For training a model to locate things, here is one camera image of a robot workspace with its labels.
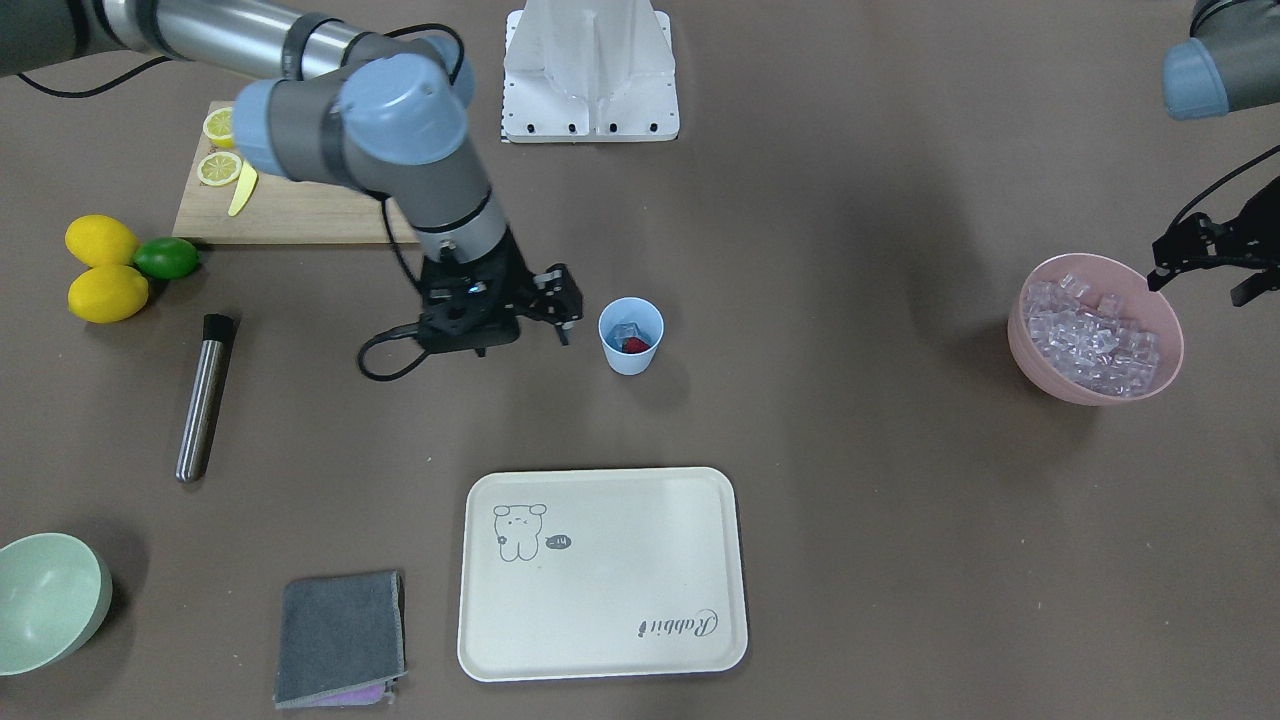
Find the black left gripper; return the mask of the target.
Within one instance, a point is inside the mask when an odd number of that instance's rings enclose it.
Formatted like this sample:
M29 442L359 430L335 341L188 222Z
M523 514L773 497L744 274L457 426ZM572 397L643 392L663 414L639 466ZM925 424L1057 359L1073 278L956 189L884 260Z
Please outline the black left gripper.
M1193 270L1220 266L1249 269L1252 275L1230 291L1231 305L1243 307L1279 290L1279 187L1265 186L1229 222L1215 223L1197 211L1176 222L1152 243L1155 269L1147 288L1160 292Z

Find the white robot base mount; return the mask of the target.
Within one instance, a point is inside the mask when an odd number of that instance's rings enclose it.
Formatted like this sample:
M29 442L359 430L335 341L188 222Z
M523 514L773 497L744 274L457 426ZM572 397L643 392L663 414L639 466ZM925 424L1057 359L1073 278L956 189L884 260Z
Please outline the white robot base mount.
M672 22L649 1L527 1L506 18L507 143L678 137Z

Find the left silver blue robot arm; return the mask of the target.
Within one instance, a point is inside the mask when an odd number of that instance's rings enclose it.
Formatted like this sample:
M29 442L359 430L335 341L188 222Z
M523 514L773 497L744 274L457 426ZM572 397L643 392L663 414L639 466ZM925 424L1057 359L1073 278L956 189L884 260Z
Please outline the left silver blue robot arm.
M1275 1L1198 1L1188 36L1162 60L1162 96L1174 120L1226 117L1277 104L1279 5ZM1277 156L1271 147L1216 179L1188 201L1152 243L1149 291L1188 272L1235 266L1249 275L1231 288L1243 307L1279 287L1279 181L1271 179L1226 222L1197 206L1228 182Z

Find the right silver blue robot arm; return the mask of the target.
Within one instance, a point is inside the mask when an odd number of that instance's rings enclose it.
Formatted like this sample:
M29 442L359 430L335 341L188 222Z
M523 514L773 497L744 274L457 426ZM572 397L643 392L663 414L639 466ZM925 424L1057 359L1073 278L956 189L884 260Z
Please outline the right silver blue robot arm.
M566 345L582 296L567 266L527 268L470 142L465 45L434 31L393 38L270 1L5 1L3 74L132 50L246 76L232 132L253 168L393 202L421 247L419 318L371 345L484 355L521 318Z

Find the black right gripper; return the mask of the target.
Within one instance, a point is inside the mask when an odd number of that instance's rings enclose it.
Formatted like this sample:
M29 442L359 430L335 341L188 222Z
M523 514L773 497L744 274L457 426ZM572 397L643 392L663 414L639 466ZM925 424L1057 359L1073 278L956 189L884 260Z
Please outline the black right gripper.
M452 250L425 258L417 287L416 343L428 354L484 354L509 345L520 337L521 316L552 325L567 347L582 319L582 293L570 269L558 263L532 273L512 231L477 260L461 263Z

